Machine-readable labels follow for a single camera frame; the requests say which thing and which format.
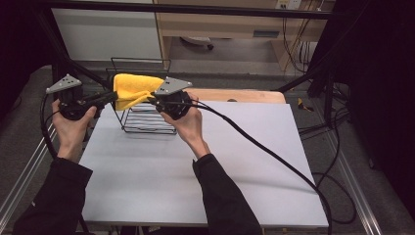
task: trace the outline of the floor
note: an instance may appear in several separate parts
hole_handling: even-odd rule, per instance
[[[193,81],[196,87],[258,90],[277,88],[301,75],[301,72],[295,70],[286,72],[279,70],[278,60],[271,53],[269,42],[220,38],[212,39],[212,42],[214,49],[210,51],[175,38],[170,51],[171,73],[177,78]],[[18,100],[16,108],[0,123],[0,167],[2,168],[0,203],[2,204],[7,200],[33,150],[40,142],[41,134],[37,126],[38,109],[44,90],[50,86],[49,78],[48,69],[35,72],[24,88],[21,103]],[[309,83],[305,82],[285,93],[287,103],[292,106],[298,128],[322,123],[321,110],[324,96],[308,98],[305,92],[308,85]],[[347,92],[346,87],[338,88]],[[302,106],[299,106],[299,99],[302,100]],[[343,102],[335,101],[334,111],[339,110],[344,105]],[[408,215],[385,176],[381,171],[369,167],[369,158],[352,122],[345,119],[339,125],[339,138],[333,130],[313,136],[315,133],[318,132],[301,136],[304,139],[302,143],[311,171],[321,172],[327,168],[336,153],[337,140],[340,139],[343,161],[347,162],[357,179],[370,207],[370,213],[373,214],[379,227],[378,231],[369,231],[367,227],[365,228],[365,220],[361,213],[350,224],[334,223],[334,234],[415,234],[415,222]],[[10,222],[5,225],[3,234],[11,232],[13,221],[37,192],[49,162],[50,158],[45,156],[39,163],[38,170],[23,193],[22,200],[10,217]],[[349,193],[353,193],[348,188],[344,167],[344,162],[337,162],[330,174],[347,188]],[[333,217],[338,220],[348,220],[353,210],[346,194],[330,180],[323,181],[321,190],[331,204]],[[1,209],[0,215],[3,215],[3,210],[4,208]],[[108,234],[110,227],[91,225],[91,229],[105,231],[102,234]],[[326,234],[325,229],[298,228],[269,228],[265,232],[267,235]]]

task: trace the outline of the aluminum rail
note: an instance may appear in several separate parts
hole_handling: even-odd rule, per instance
[[[51,139],[53,141],[56,137],[56,130],[53,128],[52,124],[49,126],[49,133],[51,133]],[[44,138],[42,138],[36,150],[33,152],[30,160],[27,162],[27,165],[25,166],[21,175],[19,176],[19,179],[16,181],[15,185],[7,196],[7,199],[4,201],[3,205],[0,208],[0,234],[3,234],[3,230],[6,228],[7,223],[9,222],[13,212],[21,201],[24,192],[26,191],[31,179],[42,163],[42,160],[47,152],[48,149],[46,148],[46,143]]]

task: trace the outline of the wrist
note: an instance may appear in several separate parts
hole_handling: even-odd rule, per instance
[[[73,147],[61,146],[59,148],[58,156],[60,158],[69,160],[69,161],[74,162],[74,163],[77,164],[79,162],[79,155],[80,155],[81,151],[82,151],[82,146],[81,145],[73,146]]]
[[[192,149],[197,159],[210,154],[208,143],[206,143],[203,139],[188,142],[187,144]]]

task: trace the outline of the yellow towel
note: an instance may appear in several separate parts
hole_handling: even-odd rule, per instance
[[[150,93],[157,90],[163,80],[154,76],[120,73],[114,77],[114,91],[118,95],[115,109],[118,111],[131,108],[153,97]]]

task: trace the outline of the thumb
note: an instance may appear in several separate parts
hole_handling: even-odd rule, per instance
[[[82,122],[88,123],[92,118],[94,118],[95,113],[97,113],[97,107],[92,106],[89,108],[89,110],[85,113],[85,115],[82,117]]]
[[[173,119],[168,114],[161,112],[160,115],[164,118],[165,122],[172,124]]]

